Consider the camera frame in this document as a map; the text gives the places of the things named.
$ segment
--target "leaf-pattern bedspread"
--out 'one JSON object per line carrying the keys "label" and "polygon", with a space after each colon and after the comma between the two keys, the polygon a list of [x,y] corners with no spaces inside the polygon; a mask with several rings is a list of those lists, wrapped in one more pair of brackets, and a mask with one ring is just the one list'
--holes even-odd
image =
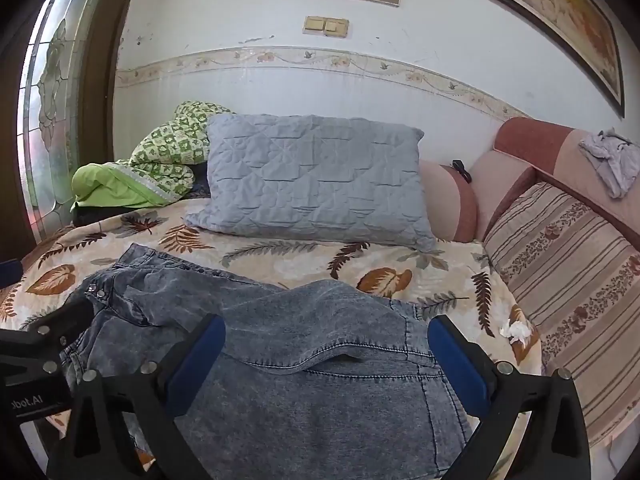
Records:
{"label": "leaf-pattern bedspread", "polygon": [[[205,200],[140,210],[63,235],[20,283],[0,294],[0,328],[18,330],[34,317],[62,306],[85,277],[110,266],[136,242],[201,266],[228,269],[286,288],[336,279],[369,294],[410,301],[417,319],[427,322],[447,314],[494,361],[510,361],[521,372],[540,373],[541,350],[535,330],[526,344],[510,343],[500,335],[507,323],[529,322],[493,271],[481,244],[439,242],[431,253],[421,254],[366,242],[242,238],[185,226],[182,218],[200,210]],[[504,476],[525,424],[522,416],[496,478]]]}

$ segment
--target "gray denim jeans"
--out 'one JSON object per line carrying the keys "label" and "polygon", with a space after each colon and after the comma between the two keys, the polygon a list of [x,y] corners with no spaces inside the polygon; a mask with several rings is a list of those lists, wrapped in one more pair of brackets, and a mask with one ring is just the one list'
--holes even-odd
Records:
{"label": "gray denim jeans", "polygon": [[286,290],[136,244],[67,301],[81,297],[95,317],[65,349],[70,384],[159,361],[223,317],[223,354],[176,420],[213,478],[435,478],[470,436],[410,303],[337,280]]}

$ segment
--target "light switch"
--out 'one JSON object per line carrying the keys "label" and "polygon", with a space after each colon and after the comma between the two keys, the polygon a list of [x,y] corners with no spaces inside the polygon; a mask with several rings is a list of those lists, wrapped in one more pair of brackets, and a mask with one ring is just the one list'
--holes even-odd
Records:
{"label": "light switch", "polygon": [[332,38],[346,38],[349,30],[349,20],[338,18],[324,18],[322,16],[307,16],[304,34],[324,34]]}
{"label": "light switch", "polygon": [[320,16],[307,16],[305,20],[305,30],[324,30],[325,18]]}
{"label": "light switch", "polygon": [[324,34],[333,38],[346,38],[349,28],[349,20],[337,20],[335,18],[327,18],[324,25]]}

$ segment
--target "green patterned quilt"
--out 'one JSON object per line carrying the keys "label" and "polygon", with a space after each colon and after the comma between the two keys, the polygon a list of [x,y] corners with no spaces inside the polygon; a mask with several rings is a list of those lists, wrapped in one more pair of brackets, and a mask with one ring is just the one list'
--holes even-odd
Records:
{"label": "green patterned quilt", "polygon": [[148,134],[126,160],[87,164],[72,189],[78,206],[158,207],[177,202],[193,185],[189,166],[207,161],[207,118],[231,113],[213,103],[186,101],[174,118]]}

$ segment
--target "decorative wallpaper border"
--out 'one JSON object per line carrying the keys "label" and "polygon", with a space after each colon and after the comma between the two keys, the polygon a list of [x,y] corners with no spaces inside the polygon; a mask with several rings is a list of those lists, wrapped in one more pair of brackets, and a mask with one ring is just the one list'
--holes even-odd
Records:
{"label": "decorative wallpaper border", "polygon": [[321,70],[368,77],[451,99],[501,121],[529,117],[477,88],[415,65],[343,50],[297,46],[224,48],[185,54],[131,70],[118,70],[115,85],[127,88],[177,75],[228,68]]}

